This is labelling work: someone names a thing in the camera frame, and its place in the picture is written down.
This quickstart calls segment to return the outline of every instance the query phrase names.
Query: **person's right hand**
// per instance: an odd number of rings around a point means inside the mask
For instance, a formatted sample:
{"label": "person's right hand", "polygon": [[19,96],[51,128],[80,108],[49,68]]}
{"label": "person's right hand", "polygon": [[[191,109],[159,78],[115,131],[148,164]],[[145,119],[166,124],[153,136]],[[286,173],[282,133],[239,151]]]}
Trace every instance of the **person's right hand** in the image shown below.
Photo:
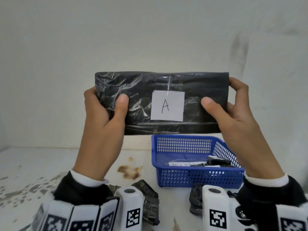
{"label": "person's right hand", "polygon": [[235,104],[228,103],[228,113],[211,98],[201,100],[203,108],[218,122],[228,148],[249,177],[276,179],[284,174],[249,107],[248,85],[230,77],[236,91]]}

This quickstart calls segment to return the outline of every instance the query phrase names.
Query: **black sleeve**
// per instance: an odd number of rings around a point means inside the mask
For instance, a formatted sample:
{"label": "black sleeve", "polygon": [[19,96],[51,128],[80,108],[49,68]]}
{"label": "black sleeve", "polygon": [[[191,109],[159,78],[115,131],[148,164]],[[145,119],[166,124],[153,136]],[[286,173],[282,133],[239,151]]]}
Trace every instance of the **black sleeve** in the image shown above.
{"label": "black sleeve", "polygon": [[55,200],[61,200],[73,205],[99,205],[101,206],[107,197],[113,196],[107,185],[99,187],[87,187],[76,182],[71,172],[61,180],[54,192]]}
{"label": "black sleeve", "polygon": [[270,227],[272,231],[279,230],[276,204],[299,206],[307,202],[300,184],[289,176],[289,183],[282,187],[262,187],[254,185],[244,178],[244,185],[239,190],[237,201],[248,219],[258,224],[259,230]]}

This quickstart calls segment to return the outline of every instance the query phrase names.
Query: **white sleeve cuff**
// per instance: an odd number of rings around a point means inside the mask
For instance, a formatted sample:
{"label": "white sleeve cuff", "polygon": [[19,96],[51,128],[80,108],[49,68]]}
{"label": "white sleeve cuff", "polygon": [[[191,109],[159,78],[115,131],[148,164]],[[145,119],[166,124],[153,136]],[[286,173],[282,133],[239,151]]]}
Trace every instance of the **white sleeve cuff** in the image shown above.
{"label": "white sleeve cuff", "polygon": [[283,177],[277,179],[260,179],[260,178],[248,177],[245,171],[244,176],[247,179],[247,181],[257,186],[281,187],[289,183],[289,177],[286,174]]}
{"label": "white sleeve cuff", "polygon": [[97,181],[94,179],[91,179],[89,177],[86,177],[80,173],[75,172],[74,170],[70,171],[72,174],[73,179],[78,182],[79,184],[82,184],[84,186],[87,187],[99,187],[103,184],[108,184],[109,181],[108,180],[104,180],[104,181]]}

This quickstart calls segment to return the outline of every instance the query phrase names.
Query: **person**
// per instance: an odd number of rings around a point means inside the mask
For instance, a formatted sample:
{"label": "person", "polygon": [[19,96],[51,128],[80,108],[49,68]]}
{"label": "person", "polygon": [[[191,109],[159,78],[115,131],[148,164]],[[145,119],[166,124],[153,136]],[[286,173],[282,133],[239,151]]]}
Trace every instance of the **person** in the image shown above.
{"label": "person", "polygon": [[[279,230],[277,215],[271,209],[259,214],[256,201],[299,206],[307,201],[305,194],[297,181],[283,172],[254,119],[248,85],[232,77],[229,84],[236,97],[234,105],[228,103],[228,112],[209,97],[202,98],[201,105],[217,120],[225,143],[245,169],[244,185],[237,195],[244,214],[259,230],[264,221],[271,223],[266,230]],[[114,117],[109,120],[95,87],[85,91],[84,97],[86,120],[76,163],[54,191],[54,197],[73,205],[102,205],[112,196],[105,176],[121,151],[129,98],[125,94],[118,97]]]}

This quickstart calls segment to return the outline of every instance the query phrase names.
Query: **person's left hand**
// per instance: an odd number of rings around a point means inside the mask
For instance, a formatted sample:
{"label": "person's left hand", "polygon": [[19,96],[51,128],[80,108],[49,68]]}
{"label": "person's left hand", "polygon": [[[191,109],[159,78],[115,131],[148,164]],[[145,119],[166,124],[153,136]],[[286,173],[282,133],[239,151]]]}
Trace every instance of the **person's left hand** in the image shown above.
{"label": "person's left hand", "polygon": [[86,90],[84,97],[86,122],[73,170],[91,179],[103,181],[123,145],[128,96],[121,94],[118,97],[111,120],[96,97],[95,87]]}

